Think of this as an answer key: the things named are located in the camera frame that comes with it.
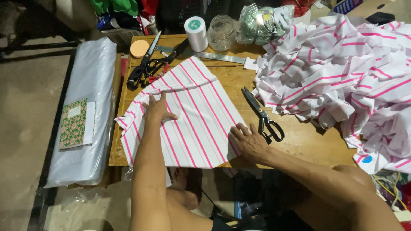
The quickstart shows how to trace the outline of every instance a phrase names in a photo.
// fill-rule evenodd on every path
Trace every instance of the white thread spool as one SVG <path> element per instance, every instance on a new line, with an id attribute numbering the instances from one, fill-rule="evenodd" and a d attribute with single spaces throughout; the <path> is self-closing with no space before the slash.
<path id="1" fill-rule="evenodd" d="M 198 16 L 191 17 L 184 23 L 184 30 L 190 42 L 191 49 L 202 52 L 208 47 L 206 23 Z"/>

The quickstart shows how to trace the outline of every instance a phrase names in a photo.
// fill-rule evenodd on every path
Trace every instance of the table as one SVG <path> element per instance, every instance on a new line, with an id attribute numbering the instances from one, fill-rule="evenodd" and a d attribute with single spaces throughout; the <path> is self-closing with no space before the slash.
<path id="1" fill-rule="evenodd" d="M 134 36 L 132 42 L 143 39 L 149 44 L 154 40 L 155 36 Z M 158 45 L 175 47 L 180 44 L 187 36 L 186 35 L 162 35 L 159 39 Z M 215 51 L 208 47 L 205 52 L 215 53 Z M 258 55 L 265 54 L 265 50 L 261 46 L 256 45 L 240 45 L 235 43 L 229 51 L 222 54 L 250 57 L 257 59 Z M 164 57 L 160 52 L 155 51 L 152 58 Z M 175 67 L 185 59 L 187 56 L 178 56 L 170 65 Z M 203 63 L 209 68 L 219 79 L 221 85 L 224 87 L 228 96 L 234 103 L 235 107 L 240 112 L 244 121 L 248 123 L 258 124 L 259 118 L 251 109 L 245 100 L 241 88 L 243 86 L 248 89 L 254 88 L 253 79 L 255 77 L 255 70 L 247 70 L 242 68 L 242 64 L 225 62 L 218 60 L 201 59 Z M 120 103 L 118 107 L 118 116 L 123 116 L 134 97 L 142 90 L 138 88 L 135 91 L 130 91 L 126 87 L 126 80 L 134 69 L 140 64 L 141 59 L 128 57 L 127 70 L 122 85 Z M 263 108 L 269 115 L 271 120 L 276 121 L 283 128 L 285 132 L 285 139 L 281 142 L 273 141 L 270 145 L 287 153 L 288 155 L 296 156 L 300 159 L 333 167 L 339 164 L 347 164 L 355 166 L 352 156 L 356 153 L 356 149 L 348 149 L 345 141 L 342 139 L 341 133 L 336 128 L 331 128 L 328 131 L 317 129 L 310 122 L 300 122 L 293 115 L 277 115 L 271 113 L 271 108 Z M 120 141 L 121 136 L 120 127 L 116 124 L 113 144 L 111 147 L 109 165 L 127 166 L 127 159 Z M 268 168 L 263 165 L 253 164 L 248 162 L 242 156 L 236 157 L 230 162 L 221 164 L 219 167 L 233 167 L 233 168 Z"/>

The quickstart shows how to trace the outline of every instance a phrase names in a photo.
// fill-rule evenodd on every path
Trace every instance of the black scissors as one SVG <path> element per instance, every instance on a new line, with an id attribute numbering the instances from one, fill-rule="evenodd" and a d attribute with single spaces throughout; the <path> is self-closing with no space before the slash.
<path id="1" fill-rule="evenodd" d="M 173 52 L 168 57 L 164 57 L 160 59 L 153 58 L 149 60 L 147 62 L 147 66 L 149 67 L 151 74 L 155 74 L 162 66 L 166 64 L 166 62 L 171 64 L 171 62 L 185 50 L 188 44 L 189 44 L 188 39 L 185 39 L 182 43 L 180 43 L 173 50 Z"/>
<path id="2" fill-rule="evenodd" d="M 148 48 L 147 52 L 141 59 L 141 63 L 139 66 L 134 68 L 134 70 L 131 72 L 129 78 L 127 79 L 127 87 L 130 89 L 137 89 L 139 87 L 140 82 L 141 87 L 145 88 L 147 87 L 150 83 L 146 84 L 146 81 L 149 79 L 150 75 L 149 73 L 151 72 L 150 66 L 148 65 L 148 62 L 150 61 L 151 55 L 154 52 L 154 48 L 158 43 L 158 39 L 160 38 L 161 31 L 158 32 L 156 35 L 154 41 L 151 43 L 150 47 Z"/>
<path id="3" fill-rule="evenodd" d="M 253 108 L 254 112 L 260 117 L 260 123 L 258 125 L 258 133 L 262 135 L 264 139 L 266 139 L 267 144 L 271 143 L 271 137 L 273 137 L 275 141 L 277 142 L 282 141 L 285 135 L 280 125 L 270 120 L 267 113 L 260 107 L 260 104 L 258 104 L 257 100 L 254 98 L 254 96 L 251 94 L 251 92 L 246 87 L 244 87 L 244 89 L 241 89 L 241 91 L 245 95 L 245 98 L 247 99 L 250 106 Z M 264 131 L 264 125 L 267 127 L 268 131 L 270 132 L 270 135 L 267 135 L 267 133 Z M 277 135 L 277 133 L 274 131 L 271 125 L 274 126 L 278 130 L 281 138 Z"/>

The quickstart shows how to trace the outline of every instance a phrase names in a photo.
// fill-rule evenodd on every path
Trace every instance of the empty glass jar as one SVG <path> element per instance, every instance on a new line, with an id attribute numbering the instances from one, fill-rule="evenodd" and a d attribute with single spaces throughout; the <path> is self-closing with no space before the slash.
<path id="1" fill-rule="evenodd" d="M 222 14 L 215 16 L 207 31 L 208 44 L 218 52 L 230 49 L 236 41 L 236 29 L 230 16 Z"/>

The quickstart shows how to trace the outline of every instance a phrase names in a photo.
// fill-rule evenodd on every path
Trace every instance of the metal ruler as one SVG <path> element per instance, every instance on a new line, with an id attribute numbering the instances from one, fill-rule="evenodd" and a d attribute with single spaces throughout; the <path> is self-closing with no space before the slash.
<path id="1" fill-rule="evenodd" d="M 168 47 L 168 46 L 157 45 L 154 49 L 156 51 L 163 51 L 166 53 L 171 53 L 173 52 L 174 48 Z M 220 61 L 236 62 L 236 63 L 241 63 L 241 64 L 244 64 L 245 62 L 245 58 L 234 57 L 234 56 L 229 56 L 229 55 L 220 55 L 220 54 L 214 54 L 214 53 L 208 53 L 208 52 L 195 52 L 192 50 L 185 50 L 182 52 L 182 54 L 186 56 L 196 56 L 199 58 L 208 58 L 208 59 L 214 59 L 214 60 L 220 60 Z"/>

